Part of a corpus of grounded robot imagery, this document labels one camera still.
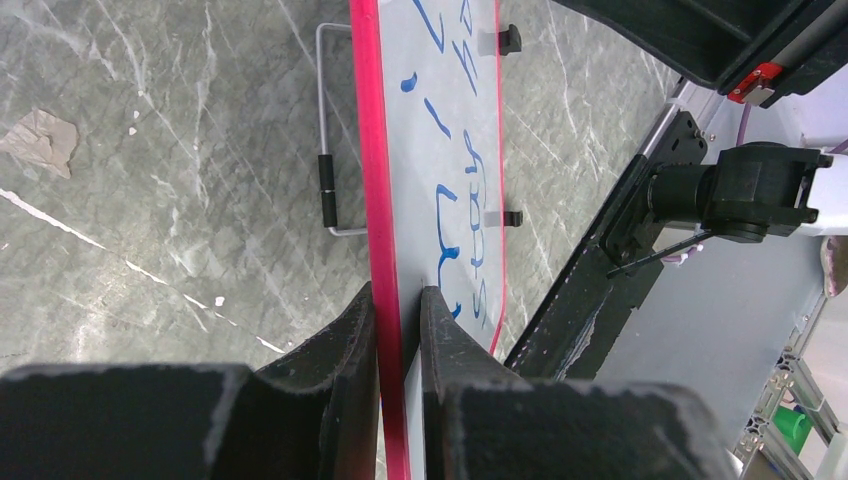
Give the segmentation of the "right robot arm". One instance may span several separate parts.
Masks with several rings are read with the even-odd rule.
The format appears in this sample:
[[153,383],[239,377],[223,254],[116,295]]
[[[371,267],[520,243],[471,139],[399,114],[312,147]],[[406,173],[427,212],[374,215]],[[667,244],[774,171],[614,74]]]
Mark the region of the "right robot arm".
[[[843,1],[572,1],[686,80],[745,112],[803,96],[847,64]],[[799,228],[846,226],[827,190],[847,178],[847,148],[746,142],[713,165],[659,163],[626,209],[630,225],[695,222],[701,237],[759,243]]]

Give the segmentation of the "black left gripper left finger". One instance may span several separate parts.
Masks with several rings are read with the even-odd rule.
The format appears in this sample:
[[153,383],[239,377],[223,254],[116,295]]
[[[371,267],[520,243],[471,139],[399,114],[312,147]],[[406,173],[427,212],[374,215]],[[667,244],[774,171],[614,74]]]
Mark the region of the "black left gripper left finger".
[[1,378],[5,479],[370,479],[376,310],[345,310],[260,369],[36,364]]

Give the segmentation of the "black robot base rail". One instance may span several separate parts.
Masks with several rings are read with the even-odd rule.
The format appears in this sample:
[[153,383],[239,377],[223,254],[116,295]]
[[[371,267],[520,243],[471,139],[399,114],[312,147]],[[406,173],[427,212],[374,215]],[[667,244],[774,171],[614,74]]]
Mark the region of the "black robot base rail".
[[661,166],[698,164],[708,143],[687,111],[667,107],[505,361],[525,378],[593,379],[633,309],[642,305],[662,266],[610,271],[653,252],[662,227],[647,210],[647,187]]

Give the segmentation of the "pink framed whiteboard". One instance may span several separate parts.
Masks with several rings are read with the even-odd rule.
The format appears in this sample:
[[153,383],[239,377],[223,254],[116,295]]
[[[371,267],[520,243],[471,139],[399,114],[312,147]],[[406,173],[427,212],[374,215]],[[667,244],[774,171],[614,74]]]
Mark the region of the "pink framed whiteboard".
[[419,299],[493,350],[505,313],[495,1],[350,5],[387,474],[424,477]]

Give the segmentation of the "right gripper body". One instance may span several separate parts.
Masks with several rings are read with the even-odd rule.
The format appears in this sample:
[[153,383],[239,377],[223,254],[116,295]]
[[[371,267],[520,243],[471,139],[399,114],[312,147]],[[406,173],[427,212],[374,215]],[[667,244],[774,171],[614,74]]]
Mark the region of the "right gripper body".
[[847,63],[844,1],[566,1],[690,82],[768,108]]

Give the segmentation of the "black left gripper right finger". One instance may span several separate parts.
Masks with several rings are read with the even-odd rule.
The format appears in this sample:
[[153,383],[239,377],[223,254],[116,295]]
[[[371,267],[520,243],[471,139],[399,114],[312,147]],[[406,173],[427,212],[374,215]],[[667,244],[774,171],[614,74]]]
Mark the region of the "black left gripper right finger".
[[692,391],[645,382],[525,379],[420,296],[430,479],[732,479],[714,415]]

